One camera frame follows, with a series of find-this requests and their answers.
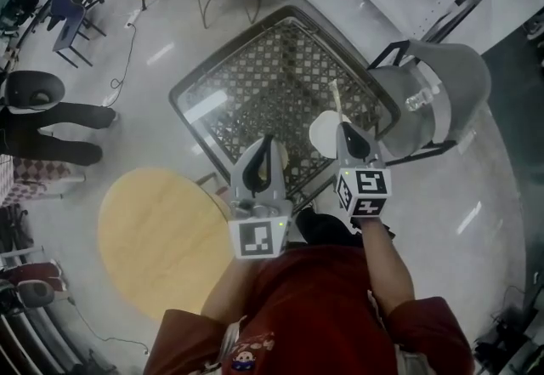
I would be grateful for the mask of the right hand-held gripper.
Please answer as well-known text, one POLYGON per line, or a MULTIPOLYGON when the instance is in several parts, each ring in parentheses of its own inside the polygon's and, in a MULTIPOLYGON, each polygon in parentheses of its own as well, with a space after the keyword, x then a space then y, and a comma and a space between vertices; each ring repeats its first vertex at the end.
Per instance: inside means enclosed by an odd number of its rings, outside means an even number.
POLYGON ((350 122, 336 132, 338 174, 336 193, 340 208, 350 218, 379 218, 392 195, 391 172, 372 134, 350 122))

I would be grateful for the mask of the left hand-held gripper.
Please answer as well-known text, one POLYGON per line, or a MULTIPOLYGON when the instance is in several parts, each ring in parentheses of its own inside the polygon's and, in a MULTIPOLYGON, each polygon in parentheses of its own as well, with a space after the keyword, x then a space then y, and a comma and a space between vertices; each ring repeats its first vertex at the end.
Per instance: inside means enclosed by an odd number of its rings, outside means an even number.
POLYGON ((285 171, 276 140, 266 134, 250 145, 230 175, 228 226, 237 259, 274 259, 286 250, 292 202, 250 199, 267 190, 274 198, 285 195, 285 171))

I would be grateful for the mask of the white round plate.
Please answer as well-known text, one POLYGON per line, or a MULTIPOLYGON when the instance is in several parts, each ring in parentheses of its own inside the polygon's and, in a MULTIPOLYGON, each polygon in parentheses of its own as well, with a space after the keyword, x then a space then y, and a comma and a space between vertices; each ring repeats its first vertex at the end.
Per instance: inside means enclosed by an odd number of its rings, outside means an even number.
POLYGON ((309 127, 309 140, 313 147, 325 158, 337 158, 337 146, 345 141, 336 111, 323 111, 309 127))

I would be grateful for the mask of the wooden chopstick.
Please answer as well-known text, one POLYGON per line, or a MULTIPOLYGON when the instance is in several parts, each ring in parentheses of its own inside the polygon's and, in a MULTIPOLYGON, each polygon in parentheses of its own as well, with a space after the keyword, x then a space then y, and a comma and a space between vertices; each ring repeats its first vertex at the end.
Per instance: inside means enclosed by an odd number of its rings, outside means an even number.
POLYGON ((340 99, 340 93, 337 86, 337 79, 333 79, 329 82, 329 89, 331 91, 332 97, 334 99, 334 103, 336 106, 336 112, 338 115, 339 123, 342 124, 344 122, 343 120, 343 110, 342 110, 342 103, 340 99))

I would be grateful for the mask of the person's right forearm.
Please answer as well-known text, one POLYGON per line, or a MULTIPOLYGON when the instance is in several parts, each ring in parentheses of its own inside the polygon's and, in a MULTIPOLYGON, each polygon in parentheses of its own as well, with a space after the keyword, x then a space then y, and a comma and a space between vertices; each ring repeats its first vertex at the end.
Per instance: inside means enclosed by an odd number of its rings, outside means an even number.
POLYGON ((371 288, 382 312, 390 315, 415 299, 409 270, 380 219, 360 219, 371 288))

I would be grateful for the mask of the person's left forearm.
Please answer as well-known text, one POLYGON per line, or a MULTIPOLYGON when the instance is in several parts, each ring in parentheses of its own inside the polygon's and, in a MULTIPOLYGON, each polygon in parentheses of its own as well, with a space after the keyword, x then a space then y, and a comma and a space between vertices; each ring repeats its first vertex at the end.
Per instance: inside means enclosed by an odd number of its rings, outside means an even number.
POLYGON ((232 259, 209 293, 201 315, 223 325, 238 322, 244 316, 258 273, 267 263, 267 259, 232 259))

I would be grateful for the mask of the person's black trousers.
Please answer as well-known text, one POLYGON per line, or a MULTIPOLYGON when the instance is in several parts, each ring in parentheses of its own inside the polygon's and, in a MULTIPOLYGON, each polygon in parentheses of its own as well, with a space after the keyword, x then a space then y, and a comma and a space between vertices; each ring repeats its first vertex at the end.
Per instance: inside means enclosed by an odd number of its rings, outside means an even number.
POLYGON ((362 248, 360 234, 353 234, 349 228, 335 216, 316 213, 306 207, 298 213, 295 225, 302 241, 290 243, 290 247, 339 246, 362 248))

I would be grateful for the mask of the clear plastic water bottle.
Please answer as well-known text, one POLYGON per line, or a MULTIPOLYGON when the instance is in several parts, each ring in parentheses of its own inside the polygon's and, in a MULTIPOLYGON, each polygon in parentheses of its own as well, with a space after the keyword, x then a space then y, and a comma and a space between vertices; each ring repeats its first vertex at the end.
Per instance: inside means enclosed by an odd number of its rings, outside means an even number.
POLYGON ((423 87, 405 100, 405 106, 408 111, 418 111, 425 105, 430 105, 434 101, 434 96, 439 92, 438 87, 423 87))

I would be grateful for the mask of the metal mesh basket cart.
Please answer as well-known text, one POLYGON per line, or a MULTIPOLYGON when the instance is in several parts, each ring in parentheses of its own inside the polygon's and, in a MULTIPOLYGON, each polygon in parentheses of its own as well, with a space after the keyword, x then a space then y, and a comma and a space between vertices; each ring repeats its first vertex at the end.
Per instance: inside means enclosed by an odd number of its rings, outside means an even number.
POLYGON ((224 179, 266 134, 287 150, 286 193, 296 209, 333 181, 332 161, 310 143, 309 127, 334 109, 382 139, 399 109, 351 45, 340 43, 301 9, 285 6, 226 43, 183 78, 169 99, 203 155, 224 179))

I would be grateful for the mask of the round wooden table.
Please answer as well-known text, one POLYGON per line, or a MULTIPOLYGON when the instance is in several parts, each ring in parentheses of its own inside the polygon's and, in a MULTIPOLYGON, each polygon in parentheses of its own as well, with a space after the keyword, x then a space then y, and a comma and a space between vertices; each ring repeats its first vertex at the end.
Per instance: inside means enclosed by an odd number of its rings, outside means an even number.
POLYGON ((226 187, 215 172, 197 180, 137 168, 107 191, 99 252, 126 302, 159 321, 166 310, 198 314, 233 258, 226 187))

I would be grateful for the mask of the grey shell chair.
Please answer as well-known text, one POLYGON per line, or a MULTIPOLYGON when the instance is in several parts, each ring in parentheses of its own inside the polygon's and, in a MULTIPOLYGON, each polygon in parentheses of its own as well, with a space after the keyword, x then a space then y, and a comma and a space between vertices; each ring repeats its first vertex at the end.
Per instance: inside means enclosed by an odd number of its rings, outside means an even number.
POLYGON ((491 91, 484 59, 458 43, 390 43, 368 72, 399 109, 399 120, 382 137, 393 157, 389 167, 440 156, 459 145, 491 91), (405 100, 423 87, 440 92, 430 105, 408 111, 405 100))

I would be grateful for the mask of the person's red shirt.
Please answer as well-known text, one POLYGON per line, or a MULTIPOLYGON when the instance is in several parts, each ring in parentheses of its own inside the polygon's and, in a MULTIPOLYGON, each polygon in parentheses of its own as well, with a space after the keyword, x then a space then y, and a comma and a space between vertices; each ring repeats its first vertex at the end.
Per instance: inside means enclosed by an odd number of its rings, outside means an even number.
POLYGON ((470 346, 440 297, 379 315, 359 248, 305 247, 265 264, 239 336, 182 310, 163 316, 144 375, 399 375, 400 356, 434 375, 473 375, 470 346))

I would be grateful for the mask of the pink checkered cloth table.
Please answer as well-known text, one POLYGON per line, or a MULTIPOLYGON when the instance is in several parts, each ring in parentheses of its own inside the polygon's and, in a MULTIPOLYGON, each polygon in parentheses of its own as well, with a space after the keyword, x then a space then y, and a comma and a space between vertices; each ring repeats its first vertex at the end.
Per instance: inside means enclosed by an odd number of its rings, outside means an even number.
POLYGON ((83 183, 83 173, 57 161, 37 161, 0 155, 0 207, 22 202, 61 199, 83 183))

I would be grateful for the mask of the blue chair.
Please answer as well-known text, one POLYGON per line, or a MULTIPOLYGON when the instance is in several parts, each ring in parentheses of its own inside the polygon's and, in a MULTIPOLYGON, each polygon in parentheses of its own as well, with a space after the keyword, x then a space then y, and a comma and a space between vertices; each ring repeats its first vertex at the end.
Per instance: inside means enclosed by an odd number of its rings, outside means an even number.
POLYGON ((50 0, 49 13, 51 20, 48 29, 50 30, 55 27, 55 20, 63 23, 59 35, 54 42, 52 51, 75 68, 77 68, 78 65, 64 54, 64 50, 70 50, 86 65, 90 67, 93 66, 93 64, 73 46, 76 36, 89 40, 89 38, 80 31, 80 28, 85 25, 95 29, 101 36, 106 36, 99 27, 87 18, 87 11, 88 10, 83 4, 77 0, 50 0))

